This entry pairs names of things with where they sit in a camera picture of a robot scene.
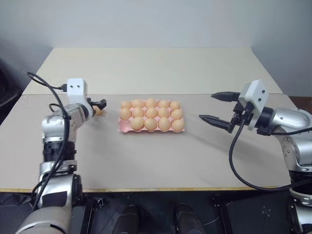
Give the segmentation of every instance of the black cable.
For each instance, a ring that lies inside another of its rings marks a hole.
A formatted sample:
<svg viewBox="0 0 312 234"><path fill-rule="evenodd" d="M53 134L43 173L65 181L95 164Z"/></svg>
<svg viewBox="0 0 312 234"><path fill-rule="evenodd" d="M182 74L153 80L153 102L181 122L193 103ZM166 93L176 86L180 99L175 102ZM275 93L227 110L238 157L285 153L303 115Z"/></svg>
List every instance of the black cable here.
<svg viewBox="0 0 312 234"><path fill-rule="evenodd" d="M50 110L51 110L52 112L55 111L55 110L52 108L52 106L57 106L57 107L60 108L60 105L58 105L58 104L56 104L56 103L50 103L50 104L49 104L49 108L50 108Z"/></svg>
<svg viewBox="0 0 312 234"><path fill-rule="evenodd" d="M60 86L60 87L54 87L54 86L51 86L51 85L49 85L49 84L46 85L45 83L40 82L39 80L36 80L36 79L34 79L33 77L31 77L31 76L29 76L29 77L30 77L30 79L32 79L34 82L36 82L36 83L38 83L38 84L41 84L41 85L43 85L43 86L45 86L45 87L48 87L48 88L51 87L52 89L60 89L60 90L62 89L61 86Z"/></svg>
<svg viewBox="0 0 312 234"><path fill-rule="evenodd" d="M51 92L52 94L54 95L54 97L56 98L56 100L58 101L58 105L59 105L59 108L62 110L62 114L63 114L63 119L64 119L64 136L63 136L63 141L62 141L62 145L61 145L61 148L60 148L60 151L59 151L59 154L58 154L58 157L57 157L57 160L54 162L52 168L51 168L51 171L48 173L48 175L42 180L43 182L39 182L36 186L35 186L35 190L37 188L40 187L40 185L42 184L42 187L40 188L40 191L39 193L37 194L37 197L36 197L36 200L34 202L34 205L32 207L32 210L31 212L35 211L38 203L39 203L39 200L42 196L42 193L45 189L45 187L47 186L50 178L52 177L52 175L58 170L58 168L61 166L61 163L62 162L62 158L63 158L63 153L66 149L66 145L67 145L67 141L68 141L68 136L69 136L69 116L67 114L67 112L65 111L64 109L64 106L61 102L61 100L59 99L59 96L56 94L56 92L54 91L54 88L53 86L50 86L44 79L42 79L40 76L36 75L35 73L31 73L31 72L28 72L27 73L28 76L35 82L39 83L39 84L42 84L44 86L46 86Z"/></svg>
<svg viewBox="0 0 312 234"><path fill-rule="evenodd" d="M43 184L43 182L45 182L45 178L43 180L41 180L32 190L31 192L31 200L33 200L33 198L36 196L36 190L41 186L41 184Z"/></svg>
<svg viewBox="0 0 312 234"><path fill-rule="evenodd" d="M273 135L273 136L288 136L288 135L294 135L294 134L308 132L308 131L312 131L312 128L305 128L305 129L301 129L301 130L290 132L290 133L272 133L271 135Z"/></svg>
<svg viewBox="0 0 312 234"><path fill-rule="evenodd" d="M241 123L240 123L240 126L239 126L239 129L231 143L231 146L230 146L230 150L229 150L229 162L230 162L230 167L234 173L234 175L241 181L243 182L244 184L248 185L249 187L253 188L253 189L258 189L258 190L262 190L262 191L267 191L267 192L278 192L278 191L284 191L284 190L288 190L290 188L293 188L293 187L297 187L297 186L300 186L300 185L304 185L304 184L309 184L311 183L312 181L307 179L307 180L302 180L300 182L296 182L296 183L292 183L292 184L289 184L289 185L285 185L285 186L282 186L282 187L278 187L278 188L262 188L262 187L258 187L258 186L255 186L247 181L245 181L236 171L234 165L233 165L233 150L234 150L234 146L237 142L237 139L240 135L240 133L242 132L243 128L244 128L244 124L246 122L246 119L242 119Z"/></svg>

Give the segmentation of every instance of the white table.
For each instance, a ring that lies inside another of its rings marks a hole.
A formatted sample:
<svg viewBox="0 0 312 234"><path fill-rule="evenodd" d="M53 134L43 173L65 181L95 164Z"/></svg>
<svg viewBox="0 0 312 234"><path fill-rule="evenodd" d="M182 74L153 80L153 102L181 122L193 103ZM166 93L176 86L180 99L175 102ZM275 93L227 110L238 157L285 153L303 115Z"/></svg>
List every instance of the white table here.
<svg viewBox="0 0 312 234"><path fill-rule="evenodd" d="M38 70L51 85L84 78L90 94L213 94L240 92L262 79L281 94L269 73L246 48L55 48ZM24 94L50 94L31 82Z"/></svg>

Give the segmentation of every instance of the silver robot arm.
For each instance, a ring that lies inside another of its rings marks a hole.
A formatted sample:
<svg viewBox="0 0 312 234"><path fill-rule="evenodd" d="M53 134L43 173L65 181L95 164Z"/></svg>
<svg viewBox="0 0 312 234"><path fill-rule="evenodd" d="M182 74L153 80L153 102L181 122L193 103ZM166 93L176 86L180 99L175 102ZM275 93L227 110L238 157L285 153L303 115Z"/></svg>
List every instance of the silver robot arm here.
<svg viewBox="0 0 312 234"><path fill-rule="evenodd" d="M290 133L312 127L312 115L304 110L277 108L269 126L276 132ZM312 131L279 136L291 182L312 179ZM295 233L312 234L312 184L290 188L288 220Z"/></svg>
<svg viewBox="0 0 312 234"><path fill-rule="evenodd" d="M94 115L92 106L103 109L106 101L91 102L87 98L87 84L83 79L69 79L67 95L70 104L64 109L69 116L69 137L64 160L51 177L40 197L38 208L32 212L17 230L17 234L67 234L70 232L72 208L82 200L81 178L75 160L75 141L79 127ZM59 155L64 136L64 119L61 110L46 116L42 122L43 157L40 164L39 180L42 181L51 171Z"/></svg>
<svg viewBox="0 0 312 234"><path fill-rule="evenodd" d="M256 128L258 134L273 135L279 140L291 183L312 181L311 114L299 109L274 110L265 107L268 91L261 80L246 84L241 93L221 92L212 97L221 101L236 101L234 116L231 122L227 122L218 117L199 115L203 121L232 133L244 118L249 130ZM287 215L292 231L312 234L312 184L290 188L290 194Z"/></svg>

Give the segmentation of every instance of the table edge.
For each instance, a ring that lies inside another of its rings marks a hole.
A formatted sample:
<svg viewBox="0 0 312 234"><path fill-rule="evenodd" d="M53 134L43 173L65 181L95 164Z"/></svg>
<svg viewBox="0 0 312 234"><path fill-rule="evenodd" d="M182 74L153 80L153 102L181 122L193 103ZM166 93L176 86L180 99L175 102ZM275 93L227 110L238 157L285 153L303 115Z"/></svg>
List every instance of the table edge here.
<svg viewBox="0 0 312 234"><path fill-rule="evenodd" d="M131 189L83 189L84 193L121 193L121 192L190 192L190 191L243 191L254 190L250 187L207 187L207 188L131 188ZM31 193L32 189L0 189L5 193Z"/></svg>

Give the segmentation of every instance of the egg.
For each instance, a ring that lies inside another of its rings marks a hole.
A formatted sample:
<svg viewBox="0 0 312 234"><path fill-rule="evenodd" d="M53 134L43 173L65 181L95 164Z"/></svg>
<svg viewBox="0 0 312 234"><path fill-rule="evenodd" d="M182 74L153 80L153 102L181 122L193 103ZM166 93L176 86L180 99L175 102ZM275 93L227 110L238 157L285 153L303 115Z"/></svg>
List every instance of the egg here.
<svg viewBox="0 0 312 234"><path fill-rule="evenodd" d="M170 121L168 120L168 118L166 117L160 118L160 120L158 121L158 127L162 131L167 131L170 128Z"/></svg>
<svg viewBox="0 0 312 234"><path fill-rule="evenodd" d="M139 107L136 107L133 109L132 111L132 116L135 118L135 117L143 117L144 116L144 111L139 108Z"/></svg>
<svg viewBox="0 0 312 234"><path fill-rule="evenodd" d="M174 129L175 132L180 132L184 128L184 121L182 119L177 119L173 121L171 127Z"/></svg>
<svg viewBox="0 0 312 234"><path fill-rule="evenodd" d="M150 107L145 111L145 116L147 118L155 118L157 116L157 110L155 107Z"/></svg>
<svg viewBox="0 0 312 234"><path fill-rule="evenodd" d="M170 116L174 119L181 119L183 117L182 109L176 109L172 111Z"/></svg>
<svg viewBox="0 0 312 234"><path fill-rule="evenodd" d="M119 116L122 120L127 121L131 117L131 111L127 108L122 108Z"/></svg>
<svg viewBox="0 0 312 234"><path fill-rule="evenodd" d="M133 107L140 107L140 108L142 108L142 107L145 106L144 101L142 101L142 100L140 100L140 99L135 99L135 100L133 100L133 101L131 102L131 104L132 104Z"/></svg>
<svg viewBox="0 0 312 234"><path fill-rule="evenodd" d="M164 108L168 108L169 107L169 102L166 100L161 100L158 103L158 107L164 107Z"/></svg>
<svg viewBox="0 0 312 234"><path fill-rule="evenodd" d="M142 117L135 117L132 121L131 121L131 127L134 130L140 130L142 129L144 126L144 119Z"/></svg>
<svg viewBox="0 0 312 234"><path fill-rule="evenodd" d="M144 126L148 130L152 131L152 130L154 130L157 127L157 121L155 119L153 119L153 118L147 118L145 120L145 122L144 122Z"/></svg>
<svg viewBox="0 0 312 234"><path fill-rule="evenodd" d="M157 106L157 102L155 101L155 99L149 98L149 99L147 99L147 101L145 102L145 106L146 106L147 108L156 107L156 106Z"/></svg>
<svg viewBox="0 0 312 234"><path fill-rule="evenodd" d="M159 117L169 117L168 109L164 108L164 107L160 107L160 109L158 110L158 116Z"/></svg>
<svg viewBox="0 0 312 234"><path fill-rule="evenodd" d="M130 109L132 107L132 104L130 101L122 101L121 102L121 108L127 108L127 109Z"/></svg>
<svg viewBox="0 0 312 234"><path fill-rule="evenodd" d="M171 107L173 110L176 110L176 109L180 109L180 108L181 108L181 105L180 105L180 102L179 102L179 101L172 101L172 102L170 102L170 107Z"/></svg>
<svg viewBox="0 0 312 234"><path fill-rule="evenodd" d="M93 110L95 111L95 115L96 116L100 116L103 114L103 110L100 110L97 106L92 106L93 107Z"/></svg>

